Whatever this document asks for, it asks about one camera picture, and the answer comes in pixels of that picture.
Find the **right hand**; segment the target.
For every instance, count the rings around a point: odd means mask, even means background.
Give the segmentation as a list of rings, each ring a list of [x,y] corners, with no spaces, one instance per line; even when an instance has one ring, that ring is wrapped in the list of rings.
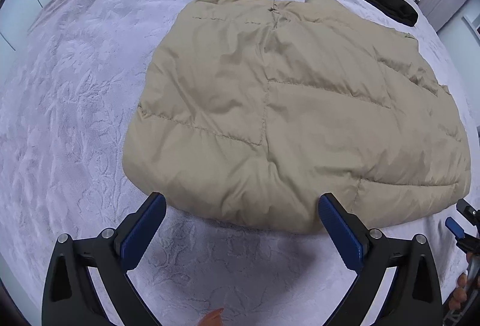
[[[468,294],[465,290],[467,285],[468,277],[463,272],[459,275],[456,281],[456,288],[451,292],[451,297],[448,301],[448,308],[450,311],[459,311],[464,302],[468,300]]]

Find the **left hand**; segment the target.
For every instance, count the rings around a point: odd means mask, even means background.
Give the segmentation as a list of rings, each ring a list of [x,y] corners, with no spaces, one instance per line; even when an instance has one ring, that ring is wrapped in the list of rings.
[[[200,319],[198,326],[223,326],[223,320],[221,318],[223,311],[223,308],[219,308],[209,312]]]

